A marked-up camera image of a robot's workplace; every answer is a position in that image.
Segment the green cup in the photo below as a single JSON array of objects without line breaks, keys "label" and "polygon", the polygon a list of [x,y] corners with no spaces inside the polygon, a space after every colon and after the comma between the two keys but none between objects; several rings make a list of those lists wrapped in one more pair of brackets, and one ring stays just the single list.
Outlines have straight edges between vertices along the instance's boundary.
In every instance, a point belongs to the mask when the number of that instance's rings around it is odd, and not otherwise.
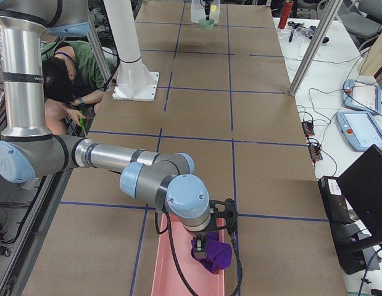
[{"label": "green cup", "polygon": [[214,20],[212,18],[206,20],[206,18],[204,17],[199,20],[199,25],[201,26],[202,30],[211,30],[214,26]]}]

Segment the dark hair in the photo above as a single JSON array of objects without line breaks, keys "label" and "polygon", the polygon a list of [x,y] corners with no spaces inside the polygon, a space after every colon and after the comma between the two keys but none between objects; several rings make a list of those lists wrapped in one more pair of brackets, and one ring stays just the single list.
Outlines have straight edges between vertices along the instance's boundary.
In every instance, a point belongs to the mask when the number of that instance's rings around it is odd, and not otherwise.
[{"label": "dark hair", "polygon": [[73,101],[72,82],[64,60],[50,57],[43,61],[44,95],[54,101]]}]

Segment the white table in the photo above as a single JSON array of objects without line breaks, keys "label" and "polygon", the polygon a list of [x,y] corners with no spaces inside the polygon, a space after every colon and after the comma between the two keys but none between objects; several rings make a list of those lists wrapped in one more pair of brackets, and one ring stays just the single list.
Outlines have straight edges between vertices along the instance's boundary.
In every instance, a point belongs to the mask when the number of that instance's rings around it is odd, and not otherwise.
[{"label": "white table", "polygon": [[[289,19],[296,23],[304,23],[305,27],[311,25],[317,26],[319,20],[300,20],[300,19]],[[276,26],[278,25],[279,19],[274,19]],[[286,68],[288,71],[289,79],[295,76],[296,70],[300,64],[300,61],[290,60],[290,59],[302,59],[304,53],[309,45],[310,41],[300,36],[294,35],[292,42],[289,42],[289,29],[278,30],[278,36],[280,40],[281,50],[284,57],[286,58]],[[314,60],[330,61],[330,62],[342,62],[351,60],[351,62],[345,62],[339,65],[329,64],[323,62],[313,62],[307,72],[305,79],[303,80],[301,87],[296,94],[296,102],[298,104],[299,111],[306,111],[313,116],[315,121],[315,136],[313,138],[322,142],[322,149],[326,153],[330,154],[337,163],[330,159],[326,154],[323,154],[323,160],[316,163],[315,175],[317,179],[324,175],[339,176],[346,168],[348,168],[360,155],[361,152],[355,152],[346,142],[344,136],[341,134],[338,124],[336,122],[336,112],[350,110],[342,106],[342,92],[336,91],[331,94],[323,94],[321,92],[311,90],[311,98],[309,98],[309,89],[316,88],[324,92],[334,91],[336,89],[342,89],[343,83],[348,79],[357,79],[360,81],[365,81],[367,83],[375,82],[374,77],[369,76],[359,76],[359,71],[357,65],[353,68],[355,63],[359,63],[361,59],[359,51],[352,42],[350,36],[348,35],[345,27],[339,21],[334,21],[326,34],[330,38],[329,42],[322,44],[315,56]],[[323,114],[328,118],[332,118],[332,124],[326,125],[324,121],[326,120],[323,116],[316,113],[313,110]],[[299,113],[301,120],[310,120],[308,114]],[[380,128],[382,129],[382,117],[375,117]],[[360,228],[363,229],[361,222],[358,221]],[[367,274],[367,279],[371,280],[371,284],[364,284],[362,292],[370,293],[370,289],[380,289],[382,290],[382,263],[380,264],[380,271],[369,271]],[[347,291],[358,292],[361,283],[361,278],[364,271],[359,271],[352,275],[347,275],[343,272],[344,281],[347,286]]]}]

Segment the black monitor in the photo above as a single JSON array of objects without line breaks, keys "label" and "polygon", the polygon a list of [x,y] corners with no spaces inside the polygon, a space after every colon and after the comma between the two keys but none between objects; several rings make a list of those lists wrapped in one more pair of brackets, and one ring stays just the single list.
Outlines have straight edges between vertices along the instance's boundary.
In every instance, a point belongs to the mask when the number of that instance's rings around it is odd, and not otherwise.
[{"label": "black monitor", "polygon": [[[371,234],[364,237],[357,231],[348,237],[350,240],[334,239],[343,266],[344,262],[351,262],[351,257],[353,263],[359,261],[357,252],[375,245],[382,248],[382,151],[376,145],[372,145],[337,178],[337,183],[343,196]],[[361,269],[355,266],[346,267],[350,271],[346,270],[347,273]]]}]

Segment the office chair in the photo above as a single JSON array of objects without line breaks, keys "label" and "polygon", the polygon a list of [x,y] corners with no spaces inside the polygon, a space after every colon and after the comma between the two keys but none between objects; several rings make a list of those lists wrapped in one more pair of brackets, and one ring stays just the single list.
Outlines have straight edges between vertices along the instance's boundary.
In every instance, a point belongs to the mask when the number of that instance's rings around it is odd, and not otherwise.
[{"label": "office chair", "polygon": [[361,14],[350,12],[340,16],[340,18],[350,35],[364,40],[358,48],[361,50],[370,41],[377,39],[382,31],[382,1],[360,0],[358,10]]}]

